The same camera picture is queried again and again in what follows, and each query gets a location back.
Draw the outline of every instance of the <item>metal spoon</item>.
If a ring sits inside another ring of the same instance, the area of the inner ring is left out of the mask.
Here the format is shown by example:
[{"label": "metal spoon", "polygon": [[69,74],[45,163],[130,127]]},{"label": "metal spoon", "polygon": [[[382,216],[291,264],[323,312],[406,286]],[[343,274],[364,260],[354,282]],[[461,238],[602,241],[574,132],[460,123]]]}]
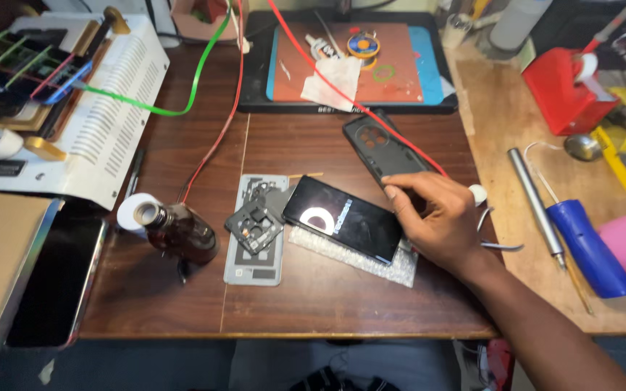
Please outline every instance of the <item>metal spoon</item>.
[{"label": "metal spoon", "polygon": [[564,140],[564,150],[580,161],[596,161],[603,157],[603,148],[590,134],[573,134]]}]

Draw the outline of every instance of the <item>smartphone screen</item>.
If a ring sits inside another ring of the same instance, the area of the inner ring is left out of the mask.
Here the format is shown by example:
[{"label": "smartphone screen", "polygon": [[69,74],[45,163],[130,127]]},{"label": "smartphone screen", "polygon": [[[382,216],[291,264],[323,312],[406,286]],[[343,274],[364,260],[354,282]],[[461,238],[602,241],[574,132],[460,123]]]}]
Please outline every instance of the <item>smartphone screen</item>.
[{"label": "smartphone screen", "polygon": [[310,177],[301,178],[283,215],[386,264],[403,235],[393,213]]},{"label": "smartphone screen", "polygon": [[65,346],[83,316],[105,223],[99,218],[65,216],[53,220],[38,261],[30,274],[6,344],[11,347]]}]

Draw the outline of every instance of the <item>hand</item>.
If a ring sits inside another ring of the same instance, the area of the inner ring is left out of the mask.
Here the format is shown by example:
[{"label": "hand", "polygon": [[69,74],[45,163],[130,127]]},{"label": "hand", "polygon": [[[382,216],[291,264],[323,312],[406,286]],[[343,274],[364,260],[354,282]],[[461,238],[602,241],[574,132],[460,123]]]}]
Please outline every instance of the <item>hand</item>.
[{"label": "hand", "polygon": [[[493,258],[480,246],[475,199],[467,187],[434,173],[392,175],[383,183],[405,235],[424,257],[457,278]],[[422,218],[403,189],[426,200],[430,215]]]}]

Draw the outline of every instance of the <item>person's leg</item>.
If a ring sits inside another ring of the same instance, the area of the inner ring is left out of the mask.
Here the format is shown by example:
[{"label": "person's leg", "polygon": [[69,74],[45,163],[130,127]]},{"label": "person's leg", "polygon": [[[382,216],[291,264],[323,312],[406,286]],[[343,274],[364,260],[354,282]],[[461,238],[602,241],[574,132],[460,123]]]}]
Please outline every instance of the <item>person's leg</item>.
[{"label": "person's leg", "polygon": [[366,388],[380,377],[401,391],[459,391],[460,368],[450,341],[377,340],[350,346],[346,377]]},{"label": "person's leg", "polygon": [[239,340],[229,389],[286,391],[319,369],[335,369],[343,349],[323,340]]}]

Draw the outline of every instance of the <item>red container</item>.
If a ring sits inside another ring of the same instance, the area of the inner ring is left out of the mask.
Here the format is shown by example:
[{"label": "red container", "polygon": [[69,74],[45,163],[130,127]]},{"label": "red container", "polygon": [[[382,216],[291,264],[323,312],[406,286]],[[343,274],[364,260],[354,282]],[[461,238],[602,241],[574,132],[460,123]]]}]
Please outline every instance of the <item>red container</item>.
[{"label": "red container", "polygon": [[578,53],[554,48],[523,71],[523,78],[555,136],[588,133],[620,101],[598,102],[596,94],[583,83],[575,82],[580,66],[573,58]]}]

